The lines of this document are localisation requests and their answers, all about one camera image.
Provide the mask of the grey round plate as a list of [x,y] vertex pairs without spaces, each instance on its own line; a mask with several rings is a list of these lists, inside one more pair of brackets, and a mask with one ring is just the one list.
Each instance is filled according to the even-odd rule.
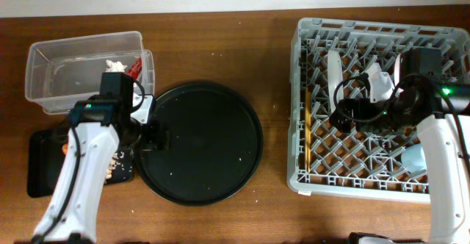
[[333,100],[333,94],[339,83],[343,80],[342,76],[342,66],[341,66],[341,57],[339,53],[335,50],[328,51],[328,67],[327,67],[327,76],[328,76],[328,97],[330,105],[330,113],[333,114],[336,106]]

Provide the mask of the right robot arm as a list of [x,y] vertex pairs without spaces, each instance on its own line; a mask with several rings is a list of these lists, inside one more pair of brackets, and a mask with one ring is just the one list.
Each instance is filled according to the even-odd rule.
[[[401,53],[393,73],[375,63],[354,77],[342,76],[341,58],[328,52],[330,124],[385,136],[414,127],[423,148],[430,185],[430,243],[469,242],[469,85],[445,82],[441,51]],[[345,98],[353,80],[366,98]]]

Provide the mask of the light blue cup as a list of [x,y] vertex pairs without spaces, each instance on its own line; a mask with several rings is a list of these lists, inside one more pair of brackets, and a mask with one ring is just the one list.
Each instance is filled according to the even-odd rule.
[[401,163],[410,173],[425,171],[427,164],[422,144],[407,147],[401,155]]

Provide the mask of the round black serving tray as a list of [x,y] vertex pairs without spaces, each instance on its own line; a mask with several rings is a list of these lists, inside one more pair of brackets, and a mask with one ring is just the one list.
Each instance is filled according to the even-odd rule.
[[156,98],[150,121],[170,131],[170,149],[134,152],[134,166],[157,195],[184,206],[230,198],[251,179],[263,131],[250,103],[211,82],[179,85]]

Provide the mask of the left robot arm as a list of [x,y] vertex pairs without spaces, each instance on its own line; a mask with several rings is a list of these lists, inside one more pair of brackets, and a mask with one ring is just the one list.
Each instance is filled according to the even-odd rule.
[[135,148],[150,126],[154,97],[122,72],[103,73],[100,90],[68,113],[65,161],[33,243],[95,243],[98,206],[115,153]]

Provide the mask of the pile of food scraps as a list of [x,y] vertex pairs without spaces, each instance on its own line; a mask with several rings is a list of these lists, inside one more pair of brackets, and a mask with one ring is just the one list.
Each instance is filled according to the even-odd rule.
[[126,154],[123,151],[114,153],[106,170],[105,185],[117,184],[126,180],[127,170],[124,165],[125,158]]

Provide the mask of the white napkin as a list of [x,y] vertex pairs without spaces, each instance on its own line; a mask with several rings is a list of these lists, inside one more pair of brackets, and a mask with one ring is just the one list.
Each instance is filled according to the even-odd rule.
[[124,73],[126,71],[126,68],[127,66],[124,65],[122,62],[120,61],[117,61],[117,62],[113,62],[111,60],[106,60],[106,72],[107,73],[110,73],[110,72],[121,72],[121,73]]

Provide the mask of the red snack wrapper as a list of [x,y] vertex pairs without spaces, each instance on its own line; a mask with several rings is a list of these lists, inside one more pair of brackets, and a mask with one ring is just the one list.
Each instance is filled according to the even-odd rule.
[[140,57],[126,72],[126,75],[132,77],[134,80],[138,80],[139,75],[141,74],[141,71],[142,71],[142,58]]

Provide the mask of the orange carrot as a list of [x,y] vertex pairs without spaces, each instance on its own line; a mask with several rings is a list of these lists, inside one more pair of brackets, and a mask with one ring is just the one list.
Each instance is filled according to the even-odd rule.
[[68,152],[68,144],[66,143],[62,146],[62,153],[67,154],[67,152]]

